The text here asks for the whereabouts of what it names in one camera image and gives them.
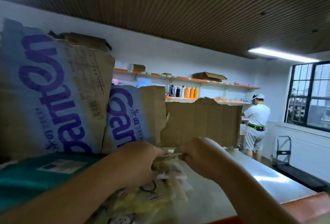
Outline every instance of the window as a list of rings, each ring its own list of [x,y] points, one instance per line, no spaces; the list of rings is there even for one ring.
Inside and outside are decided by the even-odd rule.
[[[292,67],[285,122],[330,132],[330,61]]]

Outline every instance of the shelf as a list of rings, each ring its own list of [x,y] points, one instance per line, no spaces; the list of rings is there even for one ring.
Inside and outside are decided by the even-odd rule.
[[[196,101],[197,99],[194,98],[182,98],[182,97],[173,97],[173,96],[167,96],[167,99],[174,99],[179,101]],[[251,103],[245,103],[245,102],[239,102],[239,101],[231,101],[229,100],[215,100],[217,103],[230,103],[230,104],[251,104]]]
[[[148,72],[142,72],[142,71],[133,71],[133,70],[125,70],[125,69],[117,69],[117,68],[114,68],[113,70],[117,71],[117,72],[128,72],[128,73],[141,74],[141,75],[147,75],[147,76],[160,76],[160,77],[169,78],[169,79],[173,79],[173,80],[191,81],[191,82],[200,83],[200,84],[209,83],[209,84],[213,84],[213,85],[242,87],[242,88],[247,88],[247,89],[251,89],[251,90],[260,89],[260,87],[256,87],[256,86],[231,84],[231,83],[226,83],[226,82],[202,80],[202,79],[195,79],[195,78],[189,78],[189,77],[183,77],[183,76],[169,76],[169,75],[163,75],[163,74],[159,74],[159,73],[148,73]]]

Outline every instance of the white shorts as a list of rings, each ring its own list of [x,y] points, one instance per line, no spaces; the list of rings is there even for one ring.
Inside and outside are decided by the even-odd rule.
[[[245,133],[245,148],[247,150],[262,151],[262,139],[265,136],[265,131],[257,131],[247,127]]]

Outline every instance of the cardboard box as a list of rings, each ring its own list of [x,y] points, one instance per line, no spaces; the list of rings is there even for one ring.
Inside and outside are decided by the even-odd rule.
[[[103,38],[93,37],[93,36],[87,36],[82,35],[78,33],[60,33],[56,35],[54,32],[50,31],[49,35],[56,39],[66,40],[73,45],[83,46],[91,49],[96,49],[98,51],[108,52],[109,50],[112,50],[112,47],[110,44]]]
[[[139,64],[130,64],[129,70],[145,72],[146,67],[144,65],[139,65]]]
[[[177,147],[192,137],[208,137],[234,147],[240,134],[242,106],[218,104],[210,98],[193,103],[166,102],[170,119],[161,131],[163,147]]]
[[[165,87],[113,85],[102,153],[112,153],[138,140],[160,146],[160,131],[165,125]]]
[[[192,78],[210,80],[210,81],[220,81],[220,82],[222,82],[223,80],[227,80],[227,78],[223,75],[218,75],[209,72],[195,73],[192,75]]]
[[[9,19],[0,53],[0,156],[101,151],[111,55],[62,44]]]

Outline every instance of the wooden slatted ceiling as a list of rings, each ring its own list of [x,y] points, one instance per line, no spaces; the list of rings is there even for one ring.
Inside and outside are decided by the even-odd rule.
[[[9,1],[247,58],[330,50],[330,0]]]

